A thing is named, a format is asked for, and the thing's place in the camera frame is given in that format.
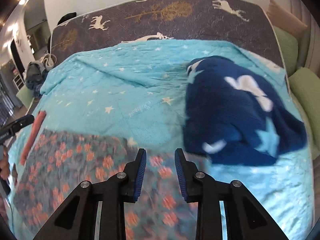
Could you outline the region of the person's left hand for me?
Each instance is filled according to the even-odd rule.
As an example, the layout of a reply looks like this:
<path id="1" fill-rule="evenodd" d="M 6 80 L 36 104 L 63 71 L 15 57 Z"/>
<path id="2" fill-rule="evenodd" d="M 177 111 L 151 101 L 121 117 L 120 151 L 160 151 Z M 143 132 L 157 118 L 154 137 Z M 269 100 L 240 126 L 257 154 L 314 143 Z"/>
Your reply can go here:
<path id="1" fill-rule="evenodd" d="M 1 178 L 7 180 L 10 176 L 10 165 L 9 165 L 9 156 L 8 149 L 3 145 L 3 159 L 0 162 L 1 168 Z"/>

